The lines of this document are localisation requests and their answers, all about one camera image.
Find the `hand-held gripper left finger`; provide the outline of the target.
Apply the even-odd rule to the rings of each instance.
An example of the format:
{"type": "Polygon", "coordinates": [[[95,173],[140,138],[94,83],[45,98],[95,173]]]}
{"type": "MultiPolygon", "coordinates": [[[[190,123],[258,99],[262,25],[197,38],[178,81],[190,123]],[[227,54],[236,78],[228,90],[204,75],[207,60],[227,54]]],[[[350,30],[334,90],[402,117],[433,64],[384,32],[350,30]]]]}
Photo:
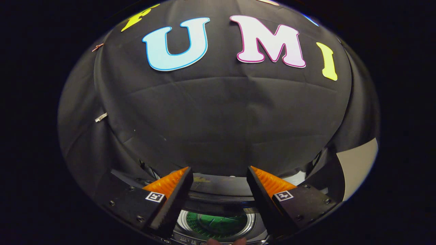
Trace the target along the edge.
{"type": "Polygon", "coordinates": [[[100,180],[98,205],[135,231],[168,239],[192,183],[193,172],[188,166],[148,185],[113,169],[100,180]]]}

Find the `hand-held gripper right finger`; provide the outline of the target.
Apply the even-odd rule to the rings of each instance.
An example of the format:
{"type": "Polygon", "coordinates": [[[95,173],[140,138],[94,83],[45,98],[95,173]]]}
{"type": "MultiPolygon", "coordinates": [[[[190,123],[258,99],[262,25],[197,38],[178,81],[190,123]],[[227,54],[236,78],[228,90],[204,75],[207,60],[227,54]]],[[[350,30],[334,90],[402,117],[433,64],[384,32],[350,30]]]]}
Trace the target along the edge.
{"type": "Polygon", "coordinates": [[[255,166],[248,167],[246,179],[273,239],[285,239],[307,229],[337,205],[336,200],[311,185],[293,185],[255,166]]]}

